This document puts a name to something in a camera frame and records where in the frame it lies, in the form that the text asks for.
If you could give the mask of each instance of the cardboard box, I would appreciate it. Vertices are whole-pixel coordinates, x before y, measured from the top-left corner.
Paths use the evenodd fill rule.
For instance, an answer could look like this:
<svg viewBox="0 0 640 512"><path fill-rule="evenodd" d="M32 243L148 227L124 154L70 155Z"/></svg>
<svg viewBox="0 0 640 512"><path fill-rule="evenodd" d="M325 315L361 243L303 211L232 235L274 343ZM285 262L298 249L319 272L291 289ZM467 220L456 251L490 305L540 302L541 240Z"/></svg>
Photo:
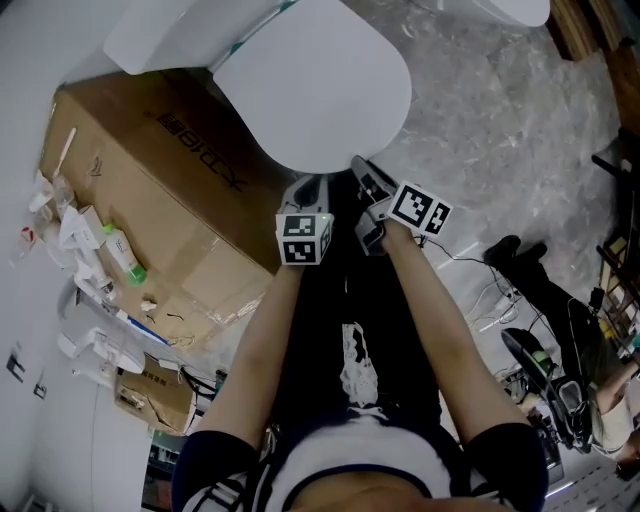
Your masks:
<svg viewBox="0 0 640 512"><path fill-rule="evenodd" d="M150 426L184 435L193 419L195 396L178 372L161 368L149 356L141 374L123 371L116 382L116 405Z"/></svg>
<svg viewBox="0 0 640 512"><path fill-rule="evenodd" d="M55 95L41 161L61 172L80 205L122 229L148 277L131 288L103 247L118 306L190 348L252 311L280 265L275 213L290 175L235 112L184 71L114 74ZM140 303L158 307L143 312Z"/></svg>

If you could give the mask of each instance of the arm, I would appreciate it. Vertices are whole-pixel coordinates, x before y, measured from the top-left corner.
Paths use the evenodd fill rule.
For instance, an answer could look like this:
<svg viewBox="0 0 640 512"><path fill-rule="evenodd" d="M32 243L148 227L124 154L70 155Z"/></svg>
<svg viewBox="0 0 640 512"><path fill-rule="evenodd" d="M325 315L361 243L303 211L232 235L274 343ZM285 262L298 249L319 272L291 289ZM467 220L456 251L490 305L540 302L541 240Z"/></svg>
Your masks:
<svg viewBox="0 0 640 512"><path fill-rule="evenodd" d="M302 268L283 266L276 274L198 431L224 432L260 448L278 389L302 272Z"/></svg>
<svg viewBox="0 0 640 512"><path fill-rule="evenodd" d="M598 388L596 403L600 414L607 414L624 398L627 382L638 371L638 363L630 361Z"/></svg>
<svg viewBox="0 0 640 512"><path fill-rule="evenodd" d="M487 369L458 306L411 232L386 222L383 244L409 303L422 347L464 443L504 423L527 419Z"/></svg>

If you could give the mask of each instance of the black and white marker cube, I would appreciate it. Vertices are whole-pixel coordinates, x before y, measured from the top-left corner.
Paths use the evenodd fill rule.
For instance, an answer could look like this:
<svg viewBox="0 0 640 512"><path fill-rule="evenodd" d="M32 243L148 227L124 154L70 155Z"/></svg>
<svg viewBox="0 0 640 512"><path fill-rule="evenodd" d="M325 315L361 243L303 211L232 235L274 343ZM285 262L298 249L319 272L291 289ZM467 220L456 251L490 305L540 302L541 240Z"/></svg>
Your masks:
<svg viewBox="0 0 640 512"><path fill-rule="evenodd" d="M451 214L452 207L423 188L403 181L391 202L387 215L431 238L437 238Z"/></svg>
<svg viewBox="0 0 640 512"><path fill-rule="evenodd" d="M331 243L330 213L276 215L276 238L283 265L319 265Z"/></svg>

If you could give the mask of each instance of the white toilet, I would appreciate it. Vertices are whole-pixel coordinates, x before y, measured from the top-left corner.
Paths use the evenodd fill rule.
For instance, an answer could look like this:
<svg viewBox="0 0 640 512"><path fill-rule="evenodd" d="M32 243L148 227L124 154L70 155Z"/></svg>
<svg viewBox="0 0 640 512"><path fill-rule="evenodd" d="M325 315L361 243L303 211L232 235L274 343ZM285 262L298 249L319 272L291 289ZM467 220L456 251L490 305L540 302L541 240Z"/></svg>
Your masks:
<svg viewBox="0 0 640 512"><path fill-rule="evenodd" d="M550 0L416 0L420 5L490 23L539 27L549 19Z"/></svg>
<svg viewBox="0 0 640 512"><path fill-rule="evenodd" d="M494 21L530 16L531 25L549 6L442 3L471 15L493 6ZM511 4L522 6L517 16ZM342 171L382 151L411 102L402 56L340 0L133 0L104 50L130 74L208 67L262 149L305 173Z"/></svg>

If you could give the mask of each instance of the concrete floor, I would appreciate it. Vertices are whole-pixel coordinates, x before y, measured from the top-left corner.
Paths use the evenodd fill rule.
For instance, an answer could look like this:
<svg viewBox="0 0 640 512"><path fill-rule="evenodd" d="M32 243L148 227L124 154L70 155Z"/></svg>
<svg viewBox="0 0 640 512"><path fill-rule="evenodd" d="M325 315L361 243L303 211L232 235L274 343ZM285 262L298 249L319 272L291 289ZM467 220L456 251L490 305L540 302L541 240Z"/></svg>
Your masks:
<svg viewBox="0 0 640 512"><path fill-rule="evenodd" d="M374 160L456 207L439 240L451 254L478 257L510 233L543 239L550 277L588 300L600 272L595 246L610 232L614 199L611 178L590 157L619 127L603 56L566 62L544 27L482 25L435 15L418 2L346 0L398 48L412 76L405 126ZM426 253L469 312L491 273L451 262L434 246ZM488 289L469 319L500 318L492 312L500 297ZM518 309L512 325L528 328L533 311L524 301ZM474 335L498 371L511 359L500 326L487 329L491 323L479 320ZM554 345L541 323L534 333Z"/></svg>

